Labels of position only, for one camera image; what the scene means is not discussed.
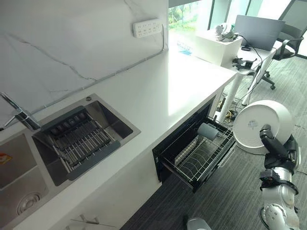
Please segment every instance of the dish drying rack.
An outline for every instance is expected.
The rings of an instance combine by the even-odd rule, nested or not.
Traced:
[[[200,181],[210,175],[233,142],[230,127],[219,123],[215,128],[219,132],[214,140],[197,135],[177,156],[165,157],[189,182]]]
[[[86,110],[78,111],[45,133],[68,173],[115,141]]]

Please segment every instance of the floor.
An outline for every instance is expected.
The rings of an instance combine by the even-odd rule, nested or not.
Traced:
[[[268,83],[261,81],[250,102],[275,100],[289,109],[295,121],[293,135],[302,148],[298,170],[307,173],[307,60],[294,57],[274,61],[269,71],[276,89],[272,91]],[[243,79],[237,98],[247,92],[250,82],[251,78]],[[264,156],[235,147],[227,163],[194,194],[171,176],[121,230],[183,230],[184,215],[205,219],[213,230],[265,230],[258,217],[262,203],[258,176],[263,161]],[[300,208],[300,228],[307,229],[307,175],[301,172],[293,176],[300,192],[295,205]]]

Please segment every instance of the kitchen counter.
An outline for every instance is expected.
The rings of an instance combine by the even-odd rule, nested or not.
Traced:
[[[235,72],[195,57],[165,51],[125,72],[35,114],[41,120],[96,93],[141,133],[17,225],[15,230],[58,229],[63,217],[103,186],[138,155],[150,151],[235,77]],[[0,142],[23,130],[15,124],[1,132]]]

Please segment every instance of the electrical outlet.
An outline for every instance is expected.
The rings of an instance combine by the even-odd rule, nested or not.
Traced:
[[[159,19],[152,19],[133,24],[133,35],[137,38],[158,34],[161,31],[162,22]]]

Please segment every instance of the cabinet handle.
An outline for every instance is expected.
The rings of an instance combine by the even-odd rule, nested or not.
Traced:
[[[80,217],[81,217],[81,219],[82,219],[82,221],[84,223],[87,223],[87,224],[99,224],[99,221],[98,221],[97,217],[94,218],[94,221],[93,220],[87,220],[83,214],[81,214]]]

